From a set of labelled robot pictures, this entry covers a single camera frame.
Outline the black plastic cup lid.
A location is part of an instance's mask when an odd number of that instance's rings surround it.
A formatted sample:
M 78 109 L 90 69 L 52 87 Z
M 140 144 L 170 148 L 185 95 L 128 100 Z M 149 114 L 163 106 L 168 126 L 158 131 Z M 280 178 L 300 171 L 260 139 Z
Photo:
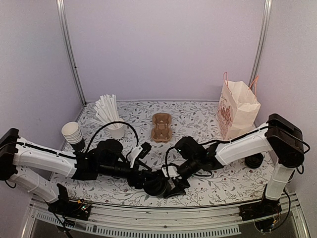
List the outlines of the black plastic cup lid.
M 155 179 L 155 180 L 145 182 L 143 185 L 144 192 L 148 194 L 149 196 L 158 197 L 163 181 L 164 180 Z

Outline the black white paper cup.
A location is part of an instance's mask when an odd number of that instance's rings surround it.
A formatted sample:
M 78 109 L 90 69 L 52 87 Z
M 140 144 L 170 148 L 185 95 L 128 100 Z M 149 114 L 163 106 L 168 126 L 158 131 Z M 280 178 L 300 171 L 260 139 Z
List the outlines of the black white paper cup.
M 171 197 L 174 188 L 175 188 L 175 185 L 174 185 L 174 182 L 172 181 L 172 179 L 164 180 L 162 182 L 158 197 L 159 198 Z

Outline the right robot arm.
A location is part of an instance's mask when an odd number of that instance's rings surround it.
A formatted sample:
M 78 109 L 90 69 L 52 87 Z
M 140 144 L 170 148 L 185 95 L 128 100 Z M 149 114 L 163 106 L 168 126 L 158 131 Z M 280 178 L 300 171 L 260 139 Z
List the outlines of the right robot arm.
M 252 131 L 229 141 L 211 140 L 199 144 L 192 137 L 180 139 L 174 149 L 185 159 L 180 166 L 164 164 L 161 168 L 167 178 L 188 179 L 199 170 L 213 171 L 237 160 L 253 157 L 263 152 L 274 152 L 278 157 L 273 174 L 265 186 L 264 199 L 256 206 L 260 216 L 267 216 L 290 182 L 295 169 L 303 164 L 310 150 L 303 141 L 301 130 L 278 114 Z

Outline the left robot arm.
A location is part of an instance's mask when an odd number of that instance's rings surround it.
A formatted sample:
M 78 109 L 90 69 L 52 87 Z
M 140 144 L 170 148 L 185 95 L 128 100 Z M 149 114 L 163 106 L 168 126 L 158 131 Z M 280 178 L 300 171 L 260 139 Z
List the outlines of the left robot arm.
M 95 180 L 99 175 L 112 176 L 143 189 L 156 175 L 150 168 L 140 170 L 140 163 L 130 165 L 122 150 L 119 141 L 107 139 L 88 152 L 64 152 L 34 144 L 20 137 L 18 129 L 11 128 L 0 139 L 0 179 L 24 187 L 61 214 L 70 215 L 74 208 L 67 189 L 61 184 L 52 184 L 32 168 L 81 181 Z

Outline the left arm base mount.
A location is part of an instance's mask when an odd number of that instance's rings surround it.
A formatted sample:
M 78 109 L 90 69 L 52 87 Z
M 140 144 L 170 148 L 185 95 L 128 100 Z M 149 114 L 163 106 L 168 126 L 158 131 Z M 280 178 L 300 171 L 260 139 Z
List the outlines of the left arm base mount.
M 63 217 L 87 221 L 91 213 L 91 203 L 80 199 L 77 201 L 64 201 L 59 199 L 48 204 L 49 211 Z

